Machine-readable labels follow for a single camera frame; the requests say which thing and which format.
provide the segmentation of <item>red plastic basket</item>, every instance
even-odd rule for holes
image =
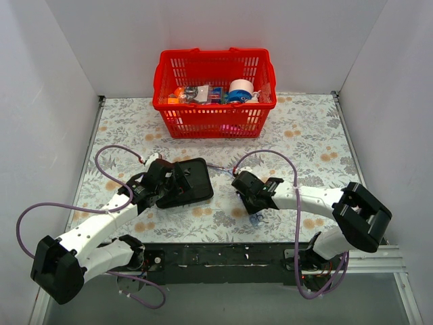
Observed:
[[[247,79],[261,90],[258,104],[167,104],[178,86],[211,85],[229,90]],[[277,104],[275,73],[266,49],[163,51],[154,79],[154,108],[175,138],[258,137]]]

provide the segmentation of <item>table surface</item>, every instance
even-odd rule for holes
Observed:
[[[245,153],[272,149],[288,156],[298,169],[304,186],[344,187],[359,181],[334,99],[331,95],[278,94],[256,139],[173,139],[151,98],[107,99],[84,179],[78,206],[100,209],[119,185],[95,167],[96,152],[108,144],[130,147],[143,157],[160,152],[168,161],[202,157],[207,163],[232,167]],[[111,175],[126,181],[141,172],[137,159],[122,150],[109,149],[100,158]],[[250,166],[263,181],[281,177],[293,181],[288,164],[273,154],[255,154],[241,166]],[[124,224],[110,238],[131,234],[142,242],[289,242],[294,240],[295,211],[262,211],[263,220],[250,218],[231,187],[228,173],[209,170],[214,196],[206,202],[161,210],[152,207]],[[68,227],[85,221],[88,213],[75,212]],[[318,231],[334,227],[334,221],[302,214],[300,240],[309,241]]]

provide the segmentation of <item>small blue object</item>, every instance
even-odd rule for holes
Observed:
[[[247,100],[250,100],[252,95],[248,93],[246,90],[238,89],[229,92],[229,103],[231,102],[239,102],[244,103]]]
[[[255,213],[253,215],[250,216],[250,223],[252,225],[258,225],[260,222],[266,222],[263,221],[264,217],[261,213]]]

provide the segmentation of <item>floral tablecloth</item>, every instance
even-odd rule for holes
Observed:
[[[78,206],[102,208],[118,184],[101,175],[95,153],[108,144],[122,144],[143,157],[160,152],[175,162],[202,157],[208,163],[232,167],[245,153],[257,149],[279,151],[292,159],[300,185],[343,187],[359,181],[338,111],[331,95],[278,94],[278,104],[269,113],[257,139],[173,139],[152,106],[151,98],[108,99],[102,112],[91,158],[85,171]],[[137,159],[122,150],[107,150],[101,166],[126,181],[141,172]],[[247,158],[263,181],[281,177],[292,181],[293,172],[280,157],[256,154]],[[231,187],[228,173],[209,170],[214,197],[206,202],[167,210],[156,207],[124,224],[111,238],[131,234],[142,242],[287,242],[294,240],[295,211],[262,211],[263,219],[250,217]],[[90,217],[76,212],[69,227]],[[335,226],[334,221],[302,214],[301,241]]]

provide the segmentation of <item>white wall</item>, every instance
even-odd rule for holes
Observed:
[[[341,89],[386,0],[47,0],[99,95],[151,96],[164,49],[265,47],[277,89]]]
[[[361,169],[394,217],[425,324],[433,324],[433,2],[389,0],[341,102]]]
[[[38,286],[15,222],[40,201],[72,203],[97,96],[44,0],[0,0],[0,324],[27,324]],[[68,212],[24,221],[31,251],[64,230]]]

